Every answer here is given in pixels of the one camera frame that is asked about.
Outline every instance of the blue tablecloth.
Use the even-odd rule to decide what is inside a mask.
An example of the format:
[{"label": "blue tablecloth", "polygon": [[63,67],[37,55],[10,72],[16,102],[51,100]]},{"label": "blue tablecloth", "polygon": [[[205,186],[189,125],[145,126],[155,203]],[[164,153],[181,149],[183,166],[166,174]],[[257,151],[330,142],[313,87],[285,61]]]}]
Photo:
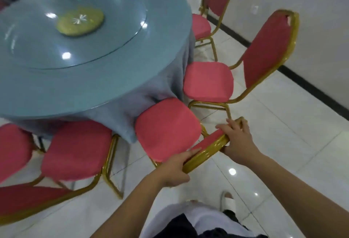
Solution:
[{"label": "blue tablecloth", "polygon": [[10,119],[35,135],[50,139],[66,121],[91,119],[102,123],[129,143],[137,141],[136,118],[157,102],[177,97],[183,100],[183,79],[186,66],[193,61],[195,37],[190,32],[175,59],[156,77],[131,92],[99,107],[56,119]]}]

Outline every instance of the white tile floor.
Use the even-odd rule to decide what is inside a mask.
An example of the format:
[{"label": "white tile floor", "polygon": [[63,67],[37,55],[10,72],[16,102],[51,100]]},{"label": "white tile floor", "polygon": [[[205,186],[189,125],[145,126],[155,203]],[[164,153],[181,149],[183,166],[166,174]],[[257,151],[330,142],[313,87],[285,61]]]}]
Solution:
[{"label": "white tile floor", "polygon": [[[200,0],[188,2],[197,13]],[[245,50],[223,31],[219,31],[214,40],[219,61],[228,65],[234,64]],[[213,61],[211,48],[196,49],[195,59]],[[243,65],[235,69],[233,75],[233,97],[236,97],[245,88]],[[208,132],[225,120],[222,111],[194,111]],[[233,117],[244,116],[249,121],[254,141],[263,153],[349,210],[348,121],[279,72],[272,74],[241,102],[231,105],[231,113]],[[40,156],[33,157],[24,170],[0,186],[34,179],[40,162]],[[139,143],[119,142],[112,179],[125,192],[125,197],[153,169]],[[273,238],[304,237],[263,182],[249,169],[221,153],[190,176],[189,183],[160,192],[146,225],[160,209],[174,202],[199,199],[218,207],[220,193],[228,190],[237,200],[238,218],[256,234]],[[77,182],[75,187],[85,184]],[[0,227],[0,237],[89,237],[120,204],[101,180],[82,196]]]}]

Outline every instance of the white slipper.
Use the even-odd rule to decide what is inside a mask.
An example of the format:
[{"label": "white slipper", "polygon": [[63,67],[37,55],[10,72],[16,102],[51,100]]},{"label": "white slipper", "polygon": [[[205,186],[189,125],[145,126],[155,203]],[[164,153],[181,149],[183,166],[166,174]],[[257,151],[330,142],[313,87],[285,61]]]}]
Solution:
[{"label": "white slipper", "polygon": [[231,210],[233,213],[236,213],[236,203],[234,199],[226,198],[225,194],[230,193],[223,191],[222,196],[220,197],[220,211],[223,212],[226,209]]}]

